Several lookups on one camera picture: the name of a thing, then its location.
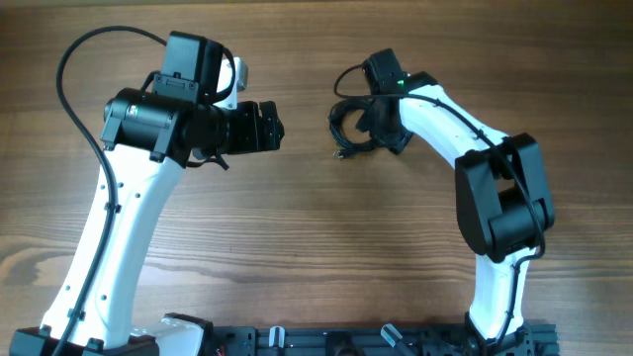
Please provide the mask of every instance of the wood grain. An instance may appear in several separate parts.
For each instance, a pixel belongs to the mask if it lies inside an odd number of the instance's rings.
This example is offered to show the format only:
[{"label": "wood grain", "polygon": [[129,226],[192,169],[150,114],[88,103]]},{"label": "wood grain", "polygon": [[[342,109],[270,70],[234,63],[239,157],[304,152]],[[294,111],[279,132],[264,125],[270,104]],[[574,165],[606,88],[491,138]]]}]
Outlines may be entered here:
[{"label": "wood grain", "polygon": [[[325,116],[348,66],[392,47],[487,124],[529,132],[557,221],[530,266],[524,314],[558,324],[565,355],[633,353],[633,23],[624,2],[300,2],[0,12],[0,352],[37,325],[70,264],[97,161],[58,104],[67,46],[106,25],[219,41],[249,65],[243,100],[274,100],[282,149],[188,170],[156,228],[135,322],[460,321],[474,255],[455,222],[450,167],[419,138],[332,159]],[[163,48],[95,38],[64,76],[94,135],[105,103],[159,68]],[[364,90],[352,76],[343,90]]]}]

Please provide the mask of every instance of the brown wooden table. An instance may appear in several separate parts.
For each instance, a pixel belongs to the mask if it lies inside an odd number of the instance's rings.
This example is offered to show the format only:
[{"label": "brown wooden table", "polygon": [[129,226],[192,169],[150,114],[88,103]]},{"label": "brown wooden table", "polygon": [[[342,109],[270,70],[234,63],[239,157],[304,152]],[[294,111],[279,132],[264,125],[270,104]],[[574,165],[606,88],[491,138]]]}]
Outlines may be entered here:
[{"label": "brown wooden table", "polygon": [[[419,138],[400,156],[336,151],[336,76],[392,47],[490,126],[542,147],[557,221],[530,265],[528,319],[558,324],[566,355],[633,353],[631,7],[516,2],[300,2],[13,9],[0,13],[0,351],[40,323],[72,259],[98,165],[59,105],[65,49],[107,25],[212,38],[250,69],[242,100],[274,100],[277,152],[187,170],[156,228],[134,320],[218,325],[461,321],[475,258],[453,173]],[[74,54],[66,94],[94,135],[103,107],[160,67],[163,48],[104,35]],[[360,75],[343,90],[360,93]]]}]

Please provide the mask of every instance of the wood plank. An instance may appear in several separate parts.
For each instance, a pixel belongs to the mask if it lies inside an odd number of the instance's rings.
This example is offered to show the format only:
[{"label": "wood plank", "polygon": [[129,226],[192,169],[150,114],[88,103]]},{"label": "wood plank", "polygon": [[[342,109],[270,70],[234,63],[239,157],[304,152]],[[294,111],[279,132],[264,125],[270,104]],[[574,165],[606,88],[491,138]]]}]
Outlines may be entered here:
[{"label": "wood plank", "polygon": [[[633,350],[633,45],[630,5],[532,1],[260,3],[0,12],[0,353],[37,325],[70,264],[97,162],[58,104],[54,74],[102,26],[178,30],[249,66],[241,100],[274,100],[282,149],[188,170],[156,228],[135,322],[165,312],[216,324],[460,321],[473,253],[455,222],[453,173],[419,138],[350,160],[325,121],[345,68],[392,47],[485,123],[543,150],[557,222],[530,266],[528,319],[557,323],[564,354]],[[94,135],[105,103],[160,67],[133,34],[83,45],[66,94]],[[361,92],[360,75],[342,90]]]}]

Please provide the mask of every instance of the black base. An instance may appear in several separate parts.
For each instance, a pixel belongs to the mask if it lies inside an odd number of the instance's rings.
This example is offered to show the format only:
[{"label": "black base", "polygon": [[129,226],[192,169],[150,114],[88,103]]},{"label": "black base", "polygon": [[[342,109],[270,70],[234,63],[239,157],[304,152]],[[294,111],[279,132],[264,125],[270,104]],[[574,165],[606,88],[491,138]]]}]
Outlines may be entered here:
[{"label": "black base", "polygon": [[[556,325],[526,323],[525,327],[527,334],[523,343],[503,351],[501,355],[559,355]],[[354,345],[362,349],[366,356],[401,355],[380,335],[380,328],[287,329],[283,350],[268,347],[268,329],[216,326],[214,335],[224,344],[227,356],[325,356],[325,338],[328,333],[336,331],[348,333]],[[403,335],[403,342],[415,355],[464,355],[460,346],[464,336],[463,324],[402,328],[399,332]]]}]

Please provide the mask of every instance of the wooden surface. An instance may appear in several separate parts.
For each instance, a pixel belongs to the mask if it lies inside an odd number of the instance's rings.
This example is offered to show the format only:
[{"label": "wooden surface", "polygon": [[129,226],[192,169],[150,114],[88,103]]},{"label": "wooden surface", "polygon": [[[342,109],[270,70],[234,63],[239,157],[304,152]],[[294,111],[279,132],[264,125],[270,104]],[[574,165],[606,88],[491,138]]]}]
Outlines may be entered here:
[{"label": "wooden surface", "polygon": [[[156,228],[135,323],[165,312],[216,324],[461,321],[475,258],[453,173],[414,138],[340,161],[325,116],[348,66],[392,47],[475,117],[542,147],[557,221],[530,265],[524,315],[557,323],[566,355],[633,353],[633,23],[624,2],[314,2],[0,13],[0,352],[37,325],[69,267],[98,163],[62,111],[65,49],[106,25],[227,45],[249,65],[242,100],[274,100],[277,152],[187,170]],[[94,135],[105,103],[160,67],[163,48],[104,35],[64,83]],[[359,75],[344,83],[361,92]]]}]

